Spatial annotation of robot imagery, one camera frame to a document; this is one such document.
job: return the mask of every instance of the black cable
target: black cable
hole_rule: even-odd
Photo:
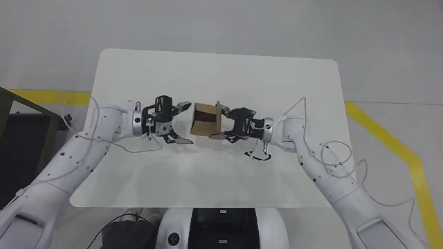
[[[88,245],[87,249],[90,249],[91,245],[92,245],[92,244],[94,243],[94,241],[97,239],[98,235],[99,235],[101,232],[103,232],[103,230],[104,230],[109,224],[113,223],[115,220],[119,219],[120,217],[124,217],[124,216],[127,216],[127,215],[133,215],[133,216],[135,216],[135,217],[138,218],[138,219],[142,219],[142,220],[148,222],[148,221],[146,220],[146,218],[141,217],[141,216],[139,216],[138,214],[122,214],[122,215],[119,215],[119,216],[117,216],[115,219],[112,219],[110,222],[108,222],[106,225],[104,225],[103,228],[102,228],[100,231],[98,231],[98,233],[96,234],[96,236],[94,237],[94,239],[93,239],[93,240],[91,241],[91,243]]]

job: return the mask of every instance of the cable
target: cable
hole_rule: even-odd
[[[348,176],[351,176],[352,175],[352,173],[354,173],[354,171],[359,167],[359,165],[361,164],[361,163],[365,163],[365,174],[364,174],[364,176],[363,176],[363,180],[361,181],[361,187],[363,188],[363,190],[368,194],[368,196],[375,202],[375,203],[377,203],[377,204],[379,204],[379,205],[382,205],[382,206],[384,206],[384,207],[397,207],[397,206],[400,206],[400,205],[403,205],[403,204],[405,204],[405,203],[407,203],[407,202],[409,202],[409,201],[412,201],[413,203],[412,203],[412,206],[411,206],[411,208],[410,208],[410,212],[409,212],[409,217],[408,217],[408,226],[409,226],[409,228],[410,228],[410,230],[411,230],[411,232],[420,240],[420,242],[422,242],[426,247],[428,247],[428,244],[416,233],[416,231],[414,231],[414,229],[413,229],[413,227],[412,227],[412,223],[411,223],[411,220],[412,220],[412,214],[413,214],[413,210],[414,210],[414,207],[415,207],[415,199],[413,198],[413,197],[410,197],[409,199],[406,199],[406,200],[404,200],[404,201],[402,201],[402,202],[400,202],[400,203],[396,203],[396,204],[385,204],[385,203],[381,203],[381,202],[379,202],[378,200],[376,200],[372,195],[371,195],[371,193],[369,193],[368,191],[367,191],[367,189],[366,189],[366,187],[365,187],[365,180],[366,180],[366,178],[367,178],[367,176],[368,176],[368,162],[365,160],[365,159],[362,159],[362,160],[360,160],[359,161],[359,163],[357,163],[357,165],[355,165],[354,166],[354,169],[352,169],[352,171],[351,172],[349,172],[348,174],[346,174],[346,175],[344,175],[344,176],[337,176],[337,175],[334,175],[334,174],[330,174],[329,172],[328,172],[328,169],[327,169],[327,166],[335,166],[335,165],[342,165],[342,164],[344,164],[344,163],[346,163],[348,160],[350,160],[351,159],[351,156],[352,156],[352,149],[351,149],[351,147],[348,145],[348,144],[346,144],[345,142],[343,142],[343,141],[340,141],[340,140],[331,140],[331,141],[328,141],[328,142],[326,142],[325,144],[323,144],[323,146],[321,147],[321,152],[320,152],[320,159],[321,160],[319,160],[319,159],[317,159],[316,157],[315,157],[315,152],[314,151],[312,151],[310,148],[309,148],[309,145],[307,144],[307,142],[306,142],[306,128],[307,128],[307,111],[306,111],[306,109],[307,109],[307,107],[306,107],[306,105],[307,105],[307,103],[306,103],[306,97],[303,97],[303,98],[300,98],[299,99],[299,101],[297,101],[297,103],[295,103],[291,108],[289,108],[289,110],[288,111],[286,111],[284,114],[283,114],[283,116],[286,116],[287,114],[288,114],[288,112],[290,112],[294,107],[296,107],[297,105],[298,105],[298,103],[300,103],[301,101],[304,101],[304,119],[305,119],[305,125],[304,125],[304,127],[303,127],[303,142],[304,142],[304,144],[305,144],[305,146],[306,146],[306,148],[307,148],[307,150],[308,150],[308,154],[311,156],[311,157],[313,157],[315,160],[317,160],[319,163],[321,163],[321,164],[323,164],[323,166],[325,167],[325,171],[326,171],[326,173],[327,174],[329,174],[330,176],[332,176],[332,177],[335,177],[335,178],[346,178],[346,177],[348,177]],[[340,143],[340,144],[342,144],[342,145],[345,145],[349,150],[350,150],[350,154],[349,154],[349,156],[343,161],[343,162],[339,162],[339,163],[325,163],[325,161],[324,161],[324,157],[323,157],[323,150],[324,150],[324,148],[326,147],[326,148],[328,148],[329,149],[329,147],[327,146],[328,144],[330,144],[330,143],[333,143],[333,142],[336,142],[336,143]]]
[[[104,225],[104,226],[100,229],[100,231],[98,231],[98,233],[96,234],[96,236],[93,238],[93,240],[91,241],[91,243],[88,245],[87,249],[90,249],[91,245],[92,245],[92,244],[94,243],[94,241],[97,239],[98,235],[99,235],[101,232],[103,232],[103,230],[104,230],[109,224],[113,223],[115,220],[119,219],[120,217],[124,217],[124,216],[127,216],[127,215],[133,215],[133,216],[135,216],[135,217],[138,218],[138,219],[142,219],[142,220],[148,222],[148,220],[146,220],[146,218],[141,217],[141,216],[139,216],[138,214],[122,214],[122,215],[119,215],[119,216],[117,216],[115,219],[112,219],[110,222],[108,222],[106,225]]]
[[[96,105],[96,108],[97,108],[97,110],[98,110],[98,118],[97,118],[97,122],[96,122],[96,126],[94,127],[94,130],[93,130],[93,137],[94,137],[94,134],[95,134],[95,130],[96,130],[96,128],[97,128],[97,124],[98,124],[98,119],[100,118],[100,107],[98,106],[98,103],[97,103],[97,100],[92,96],[92,95],[90,95],[91,96],[91,99],[94,101],[94,104]],[[117,142],[114,142],[114,141],[111,141],[111,140],[97,140],[97,139],[95,139],[95,138],[88,138],[88,137],[85,137],[85,136],[82,136],[82,135],[80,135],[78,132],[76,132],[76,131],[74,131],[72,128],[71,128],[71,126],[69,126],[68,125],[68,122],[65,120],[65,118],[64,118],[64,110],[63,110],[63,105],[62,105],[62,110],[61,110],[61,112],[62,112],[62,119],[63,119],[63,121],[64,121],[64,124],[68,127],[68,129],[69,129],[69,131],[71,131],[72,133],[74,133],[75,135],[77,135],[77,136],[79,136],[79,137],[81,137],[81,138],[84,138],[85,140],[90,140],[91,141],[91,143],[93,142],[93,141],[97,141],[97,142],[109,142],[109,143],[111,143],[111,144],[113,144],[113,145],[115,145],[115,146],[117,146],[117,147],[120,147],[120,148],[122,148],[123,150],[125,150],[126,152],[128,152],[128,153],[131,153],[131,154],[136,154],[136,153],[145,153],[145,152],[151,152],[151,151],[158,151],[158,150],[161,150],[162,148],[163,148],[163,146],[162,146],[162,144],[160,144],[159,142],[158,142],[158,140],[156,139],[156,138],[154,138],[154,136],[153,135],[150,135],[150,137],[159,145],[159,147],[158,148],[154,148],[154,149],[147,149],[147,150],[141,150],[141,151],[132,151],[132,150],[128,150],[126,147],[124,147],[123,145],[119,145]]]

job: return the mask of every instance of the white cable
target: white cable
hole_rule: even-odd
[[[318,162],[320,162],[321,164],[323,164],[323,166],[325,167],[325,171],[326,171],[326,173],[327,174],[329,174],[329,175],[331,175],[332,177],[335,177],[335,178],[345,178],[345,177],[348,177],[348,176],[351,176],[351,174],[352,173],[354,173],[354,171],[357,169],[357,167],[359,167],[359,165],[361,164],[361,163],[365,163],[365,174],[364,174],[364,176],[363,176],[363,180],[361,181],[361,187],[363,188],[363,190],[369,195],[369,197],[375,202],[375,203],[377,203],[377,204],[379,204],[379,205],[382,205],[382,206],[384,206],[384,207],[397,207],[397,206],[400,206],[400,205],[403,205],[403,204],[405,204],[405,203],[407,203],[407,202],[409,202],[409,201],[412,201],[413,202],[413,204],[412,204],[412,206],[411,206],[411,208],[410,208],[410,212],[409,212],[409,218],[408,218],[408,226],[409,226],[409,228],[410,228],[410,230],[412,231],[412,233],[420,240],[420,242],[422,242],[426,247],[428,247],[428,244],[414,231],[414,229],[413,229],[413,227],[412,227],[412,223],[411,223],[411,220],[412,220],[412,215],[413,215],[413,210],[414,210],[414,207],[415,207],[415,199],[413,198],[413,197],[410,197],[409,199],[406,199],[405,201],[402,201],[402,202],[400,202],[400,203],[396,203],[396,204],[385,204],[385,203],[381,203],[381,202],[379,202],[378,200],[376,200],[368,191],[367,191],[367,189],[365,188],[365,185],[364,185],[364,183],[365,183],[365,180],[366,180],[366,177],[368,176],[368,162],[365,160],[365,159],[362,159],[362,160],[360,160],[359,161],[359,163],[357,164],[357,165],[355,165],[354,166],[354,169],[350,172],[350,173],[348,173],[348,174],[346,174],[346,175],[344,175],[344,176],[337,176],[337,175],[333,175],[333,174],[330,174],[329,172],[328,172],[328,169],[327,169],[327,166],[335,166],[335,165],[343,165],[344,163],[346,163],[348,160],[350,160],[351,159],[351,156],[352,156],[352,149],[351,149],[351,147],[348,145],[348,144],[346,144],[345,142],[343,142],[343,141],[340,141],[340,140],[331,140],[331,141],[328,141],[328,142],[326,142],[325,144],[323,144],[323,146],[321,147],[321,152],[320,152],[320,158],[321,158],[321,160],[319,160],[319,159],[317,159],[316,157],[315,157],[315,152],[314,151],[312,151],[310,148],[309,148],[309,145],[307,144],[307,142],[306,142],[306,128],[307,128],[307,111],[306,111],[306,109],[307,109],[307,107],[306,107],[306,105],[307,105],[307,103],[306,103],[306,97],[303,97],[303,98],[300,98],[299,99],[299,101],[297,101],[297,103],[295,103],[291,108],[289,108],[284,114],[283,114],[283,116],[286,116],[287,114],[288,114],[288,112],[290,112],[294,107],[296,107],[297,105],[298,105],[298,103],[300,103],[301,101],[304,101],[304,111],[305,111],[305,113],[304,113],[304,119],[305,119],[305,125],[304,125],[304,127],[303,127],[303,142],[304,142],[304,144],[305,144],[305,146],[306,146],[306,148],[307,148],[307,150],[308,150],[308,154],[311,156],[311,157],[313,157],[315,160],[317,160]],[[340,143],[340,144],[342,144],[342,145],[345,145],[349,150],[350,150],[350,154],[349,154],[349,156],[343,161],[343,162],[339,162],[339,163],[325,163],[324,162],[324,158],[323,158],[323,150],[324,150],[324,148],[328,145],[328,144],[330,144],[330,143],[333,143],[333,142],[337,142],[337,143]]]
[[[100,117],[100,107],[98,106],[98,103],[97,103],[97,100],[91,95],[91,99],[94,101],[94,104],[96,105],[96,109],[98,110],[98,118],[97,118],[97,122],[96,122],[96,125],[95,125],[95,127],[94,127],[94,131],[93,131],[93,137],[94,137],[94,134],[95,134],[95,130],[96,130],[96,128],[97,128],[97,124],[98,124],[98,119],[99,119],[99,117]],[[147,149],[147,150],[141,150],[141,151],[132,151],[132,150],[128,150],[126,147],[124,147],[123,145],[119,145],[117,142],[114,142],[114,141],[111,141],[111,140],[97,140],[97,139],[95,139],[95,138],[88,138],[88,137],[85,137],[85,136],[82,136],[82,135],[80,135],[78,132],[76,132],[76,131],[74,131],[69,125],[68,125],[68,122],[65,120],[65,118],[64,118],[64,110],[63,110],[63,105],[62,105],[62,119],[63,119],[63,121],[64,121],[64,124],[68,127],[68,129],[72,132],[72,133],[74,133],[75,135],[77,135],[77,136],[79,136],[79,137],[81,137],[81,138],[84,138],[85,140],[90,140],[91,141],[91,143],[93,142],[93,141],[97,141],[97,142],[109,142],[109,143],[111,143],[111,144],[113,144],[113,145],[115,145],[115,146],[117,146],[117,147],[120,147],[120,148],[122,148],[123,150],[125,150],[126,152],[128,152],[128,153],[131,153],[131,154],[137,154],[137,153],[145,153],[145,152],[151,152],[151,151],[157,151],[157,150],[160,150],[160,149],[162,149],[163,148],[163,146],[162,146],[162,144],[160,144],[158,141],[157,141],[157,139],[156,138],[154,138],[153,137],[153,135],[150,135],[150,137],[159,145],[159,147],[158,148],[154,148],[154,149]]]

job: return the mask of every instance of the black panel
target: black panel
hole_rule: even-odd
[[[0,209],[37,175],[51,117],[10,115],[0,139]]]
[[[255,209],[194,209],[188,248],[260,248]]]

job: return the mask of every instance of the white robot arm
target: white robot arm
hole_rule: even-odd
[[[308,177],[345,224],[352,247],[426,248],[409,227],[402,227],[382,214],[334,152],[310,136],[305,127],[305,120],[300,118],[285,118],[275,125],[265,119],[262,140],[297,153],[297,160]]]
[[[116,106],[100,107],[93,123],[86,123],[91,126],[74,135],[37,178],[0,211],[0,249],[49,248],[60,210],[113,142],[154,132],[166,143],[192,143],[172,128],[173,117],[190,105],[182,102],[172,106],[172,98],[162,95],[143,110],[140,102],[128,111]]]

